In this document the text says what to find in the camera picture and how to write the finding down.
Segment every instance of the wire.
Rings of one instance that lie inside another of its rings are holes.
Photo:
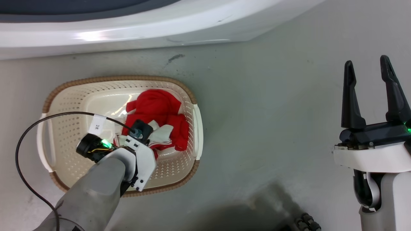
[[[63,112],[63,113],[58,113],[58,114],[55,114],[55,115],[50,115],[50,116],[44,117],[44,118],[42,118],[42,119],[34,122],[32,125],[30,125],[30,126],[24,131],[24,133],[21,135],[20,139],[18,140],[17,146],[16,146],[16,168],[17,168],[18,175],[20,176],[21,180],[22,180],[23,183],[26,185],[26,187],[27,187],[34,195],[36,195],[40,200],[42,200],[44,203],[46,203],[46,204],[51,208],[51,210],[54,212],[55,219],[56,219],[56,231],[60,231],[60,221],[59,221],[58,212],[57,212],[56,208],[55,208],[48,200],[46,200],[44,197],[42,197],[40,194],[38,194],[38,193],[28,184],[28,182],[27,182],[26,179],[24,178],[23,174],[21,173],[20,164],[18,163],[18,152],[19,152],[19,150],[20,150],[21,142],[23,141],[24,137],[25,137],[25,136],[27,135],[27,133],[28,133],[32,128],[34,128],[37,124],[39,124],[39,123],[41,123],[41,122],[44,122],[44,121],[46,121],[46,120],[49,120],[49,119],[58,117],[58,116],[65,116],[65,115],[88,115],[88,116],[94,116],[94,115],[97,115],[97,114],[90,113],[90,112],[84,112],[84,111],[72,111],[72,112]],[[119,121],[117,121],[117,120],[115,120],[115,119],[106,117],[106,120],[109,120],[109,121],[111,121],[111,122],[114,122],[114,123],[116,123],[116,124],[119,124],[119,125],[127,128],[128,130],[131,131],[131,128],[130,128],[130,127],[126,126],[125,124],[123,124],[123,123],[121,123],[121,122],[119,122]]]
[[[103,151],[108,151],[108,150],[112,150],[112,148],[96,148],[96,149],[93,149],[92,151],[87,152],[87,153],[92,153],[92,152],[94,152],[95,150],[103,150]]]

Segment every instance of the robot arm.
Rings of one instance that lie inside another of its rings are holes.
[[[96,164],[57,202],[61,231],[104,230],[125,191],[130,186],[138,191],[144,189],[156,162],[153,151],[142,142],[127,136],[125,146],[108,149],[105,146],[111,144],[101,138],[84,136],[76,151]],[[54,230],[53,212],[35,229]]]
[[[341,118],[346,129],[333,155],[336,164],[354,169],[363,231],[405,231],[411,214],[411,110],[389,58],[383,55],[380,62],[387,122],[366,125],[354,89],[353,64],[347,61]]]

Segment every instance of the red towel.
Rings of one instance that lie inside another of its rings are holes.
[[[126,125],[131,127],[136,120],[149,123],[155,120],[161,127],[165,124],[173,126],[170,134],[172,141],[168,146],[156,146],[158,150],[174,147],[177,151],[187,149],[188,143],[188,122],[183,114],[178,114],[181,102],[172,94],[163,90],[147,90],[139,95],[136,101],[129,102],[126,111],[136,110],[134,114],[127,116]],[[128,134],[127,129],[123,129],[123,135]]]

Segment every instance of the concrete floor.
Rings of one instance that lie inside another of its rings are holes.
[[[368,123],[383,122],[379,56],[390,56],[411,99],[410,4],[328,0],[246,43],[173,47],[0,62],[0,224],[32,230],[50,212],[14,166],[18,137],[59,84],[92,76],[146,74],[184,82],[196,95],[204,152],[183,187],[120,200],[107,230],[269,230],[306,211],[323,230],[360,230],[352,170],[335,166],[344,62],[354,63]],[[166,65],[177,54],[184,57]],[[52,203],[62,192],[37,156],[21,149],[28,182]]]

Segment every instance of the laundry basket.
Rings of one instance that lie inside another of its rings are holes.
[[[158,76],[113,76],[71,81],[50,93],[43,106],[42,118],[61,112],[86,111],[121,119],[126,116],[127,102],[149,89],[165,90],[182,102],[180,113],[189,123],[188,146],[182,152],[159,154],[157,167],[146,188],[142,192],[130,188],[124,196],[164,192],[191,179],[199,166],[203,149],[200,110],[194,94],[183,83]],[[88,115],[65,115],[38,126],[40,159],[53,182],[65,192],[94,164],[76,153],[76,145],[87,133],[91,120],[92,116]],[[113,128],[114,123],[106,121],[101,137],[112,139],[115,136]]]

